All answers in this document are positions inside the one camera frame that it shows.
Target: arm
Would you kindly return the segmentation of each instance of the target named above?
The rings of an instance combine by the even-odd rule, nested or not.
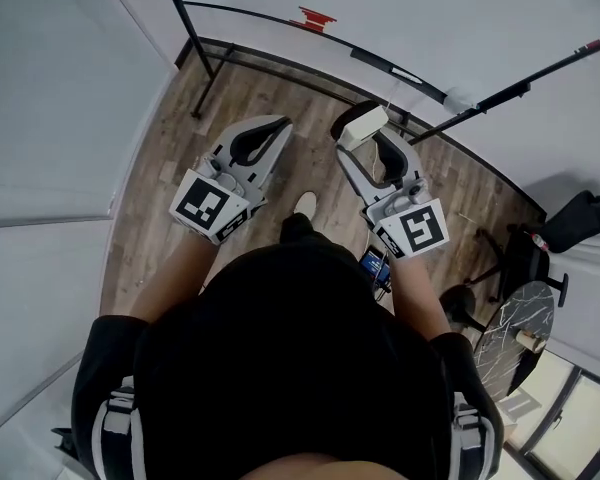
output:
[[[196,233],[187,233],[138,294],[129,316],[152,323],[198,295],[217,254],[218,246]]]
[[[451,332],[422,257],[399,261],[391,257],[389,266],[396,318],[429,341]]]

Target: black shirt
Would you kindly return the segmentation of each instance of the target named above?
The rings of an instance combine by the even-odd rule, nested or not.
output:
[[[131,374],[149,479],[237,480],[302,452],[446,478],[452,392],[495,411],[463,336],[427,343],[353,257],[319,244],[244,255],[155,324],[94,322],[72,408],[92,472],[98,407]]]

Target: wooden floor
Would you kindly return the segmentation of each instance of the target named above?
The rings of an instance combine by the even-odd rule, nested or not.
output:
[[[313,75],[235,55],[292,73],[353,100],[363,99]],[[289,116],[294,135],[271,178],[269,204],[222,246],[210,276],[238,255],[277,242],[281,222],[307,190],[318,195],[314,227],[357,257],[365,249],[368,232],[358,215],[361,202],[336,162],[328,134],[335,118],[348,105],[278,77],[226,64],[206,100],[202,118],[196,120],[190,112],[205,81],[197,56],[190,55],[150,126],[121,203],[105,273],[101,314],[127,313],[143,283],[183,235],[184,228],[172,220],[168,207],[186,170],[197,164],[225,127],[255,115]],[[364,149],[357,152],[360,161],[371,169],[374,145],[369,143],[360,149]],[[434,286],[442,293],[495,262],[487,246],[474,239],[478,227],[491,230],[504,243],[506,224],[534,221],[538,211],[506,183],[442,139],[432,137],[416,149],[432,193],[442,200],[451,236],[449,244],[425,255]],[[381,168],[377,162],[376,177],[382,174]],[[496,310],[485,303],[495,283],[493,278],[475,288],[476,317],[483,322]],[[390,297],[385,297],[383,303],[390,308]]]

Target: table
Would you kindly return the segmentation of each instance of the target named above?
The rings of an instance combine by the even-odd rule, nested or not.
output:
[[[487,325],[474,350],[480,380],[494,401],[509,394],[521,361],[537,361],[533,354],[516,341],[519,330],[527,330],[548,340],[553,325],[553,294],[542,281],[532,281],[518,288],[500,306]],[[529,375],[534,368],[526,372]]]

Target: person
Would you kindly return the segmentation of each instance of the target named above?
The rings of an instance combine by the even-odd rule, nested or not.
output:
[[[315,209],[305,193],[279,244],[202,292],[218,248],[187,234],[129,316],[94,322],[72,407],[87,469],[96,413],[133,375],[148,479],[448,478],[450,393],[497,414],[471,345],[421,257],[390,259],[393,316],[355,257],[313,229]]]

